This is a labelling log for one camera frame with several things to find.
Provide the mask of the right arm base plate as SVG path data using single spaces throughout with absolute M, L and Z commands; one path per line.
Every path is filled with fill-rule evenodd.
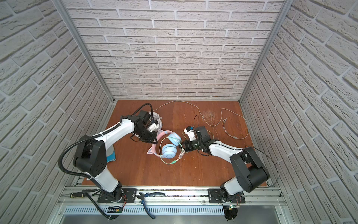
M 244 192 L 238 192 L 233 195 L 229 195 L 224 189 L 208 189 L 208 198 L 210 203 L 245 203 Z

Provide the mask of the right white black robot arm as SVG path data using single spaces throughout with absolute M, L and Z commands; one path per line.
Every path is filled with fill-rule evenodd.
M 184 133 L 189 138 L 183 141 L 185 152 L 203 151 L 208 155 L 220 157 L 233 166 L 235 177 L 221 186 L 225 196 L 242 191 L 250 193 L 270 178 L 267 168 L 252 147 L 233 147 L 212 139 L 204 126 L 188 126 Z

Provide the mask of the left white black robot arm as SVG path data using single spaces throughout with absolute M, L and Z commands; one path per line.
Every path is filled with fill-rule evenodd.
M 157 113 L 141 110 L 139 115 L 127 115 L 111 128 L 99 133 L 94 139 L 85 135 L 77 146 L 73 165 L 89 175 L 89 179 L 110 198 L 117 202 L 122 197 L 122 185 L 107 168 L 107 150 L 124 136 L 133 133 L 140 141 L 157 143 L 157 133 L 162 127 Z

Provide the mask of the pink blue cat-ear headphones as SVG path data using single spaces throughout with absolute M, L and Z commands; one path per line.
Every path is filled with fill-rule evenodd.
M 164 145 L 161 148 L 161 151 L 160 151 L 159 154 L 156 151 L 156 144 L 152 144 L 152 146 L 147 151 L 147 154 L 148 155 L 155 155 L 155 156 L 159 157 L 160 159 L 172 159 L 177 154 L 177 148 L 180 147 L 181 148 L 181 153 L 180 153 L 180 155 L 179 155 L 177 160 L 181 159 L 183 157 L 183 155 L 184 155 L 184 149 L 182 148 L 182 145 L 181 145 L 181 142 L 182 142 L 181 137 L 176 132 L 172 132 L 172 131 L 169 131 L 169 130 L 163 131 L 163 130 L 160 129 L 158 131 L 158 134 L 157 134 L 157 140 L 160 140 L 165 135 L 167 135 L 167 139 L 171 143 Z

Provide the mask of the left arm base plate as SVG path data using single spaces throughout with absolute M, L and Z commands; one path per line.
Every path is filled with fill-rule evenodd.
M 136 199 L 136 188 L 121 188 L 116 189 L 114 192 L 100 191 L 98 203 L 134 203 Z

